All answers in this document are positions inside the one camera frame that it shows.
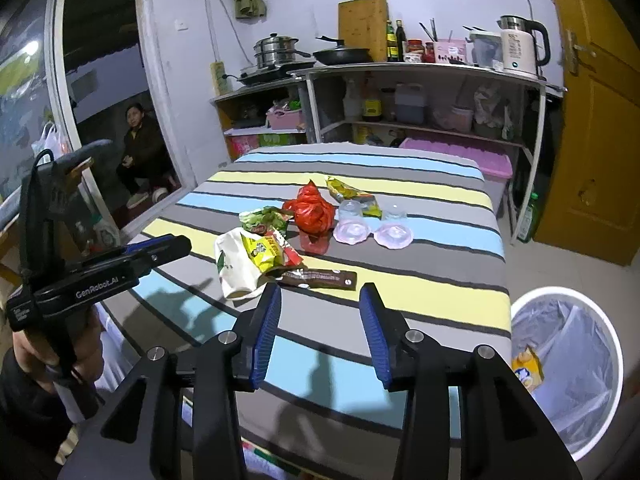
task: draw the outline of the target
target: wooden cutting board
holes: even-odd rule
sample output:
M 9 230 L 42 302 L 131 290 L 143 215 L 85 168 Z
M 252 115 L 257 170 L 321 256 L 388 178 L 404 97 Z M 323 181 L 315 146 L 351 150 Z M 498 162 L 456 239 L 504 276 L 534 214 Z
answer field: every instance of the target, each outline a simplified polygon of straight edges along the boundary
M 368 48 L 373 61 L 386 61 L 386 0 L 338 4 L 338 37 L 346 46 Z

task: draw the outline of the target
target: screw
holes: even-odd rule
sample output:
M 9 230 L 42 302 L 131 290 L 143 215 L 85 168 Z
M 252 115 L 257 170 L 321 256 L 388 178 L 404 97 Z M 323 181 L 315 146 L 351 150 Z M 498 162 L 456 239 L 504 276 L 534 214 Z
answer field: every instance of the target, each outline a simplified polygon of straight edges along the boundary
M 158 361 L 164 357 L 164 348 L 161 346 L 154 346 L 149 352 L 146 353 L 146 356 L 152 361 Z
M 478 355 L 483 359 L 493 359 L 495 356 L 495 350 L 487 345 L 478 347 Z
M 225 330 L 218 335 L 218 341 L 223 345 L 231 344 L 236 339 L 238 339 L 238 336 L 233 330 Z
M 407 338 L 412 343 L 419 343 L 424 339 L 424 334 L 419 330 L 407 330 L 404 334 L 404 337 Z

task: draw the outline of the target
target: bed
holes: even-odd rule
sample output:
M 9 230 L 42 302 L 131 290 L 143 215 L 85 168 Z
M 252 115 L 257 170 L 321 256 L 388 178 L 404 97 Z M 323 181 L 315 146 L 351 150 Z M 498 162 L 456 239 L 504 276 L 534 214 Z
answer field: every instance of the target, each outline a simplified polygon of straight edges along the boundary
M 169 206 L 134 241 L 164 234 L 191 239 L 190 256 L 167 264 L 104 302 L 142 353 L 198 345 L 231 329 L 257 299 L 224 299 L 216 237 L 238 213 L 280 205 L 313 180 L 332 203 L 327 176 L 372 192 L 382 209 L 408 214 L 414 241 L 397 251 L 372 237 L 330 243 L 311 268 L 354 270 L 358 288 L 374 282 L 386 306 L 401 310 L 444 346 L 493 346 L 510 360 L 510 300 L 502 239 L 482 174 L 464 158 L 349 143 L 261 148 L 228 165 Z M 295 226 L 290 243 L 300 249 Z M 405 393 L 377 380 L 357 309 L 358 291 L 283 288 L 282 314 L 263 387 L 238 394 L 242 437 L 286 470 L 321 478 L 392 477 Z M 449 391 L 451 468 L 460 462 L 457 390 Z

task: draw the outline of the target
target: electric kettle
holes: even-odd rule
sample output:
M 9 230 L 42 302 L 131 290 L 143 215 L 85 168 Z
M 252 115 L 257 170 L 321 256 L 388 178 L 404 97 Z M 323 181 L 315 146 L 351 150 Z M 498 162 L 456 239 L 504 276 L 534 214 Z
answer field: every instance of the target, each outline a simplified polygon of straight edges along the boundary
M 505 15 L 498 20 L 502 29 L 502 60 L 504 71 L 528 77 L 537 77 L 537 67 L 546 65 L 551 59 L 549 34 L 542 23 L 526 20 L 519 16 Z M 538 58 L 533 31 L 542 34 L 545 45 L 545 57 Z

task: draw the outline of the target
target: black frying pan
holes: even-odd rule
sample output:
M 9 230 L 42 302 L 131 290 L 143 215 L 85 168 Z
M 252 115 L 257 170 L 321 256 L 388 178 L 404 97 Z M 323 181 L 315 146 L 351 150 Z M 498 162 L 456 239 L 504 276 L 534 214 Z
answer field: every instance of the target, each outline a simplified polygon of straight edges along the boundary
M 325 65 L 342 65 L 350 63 L 369 63 L 372 61 L 368 48 L 356 48 L 344 46 L 344 40 L 333 40 L 326 36 L 316 38 L 316 40 L 333 41 L 337 43 L 335 48 L 318 50 L 314 52 L 314 57 Z

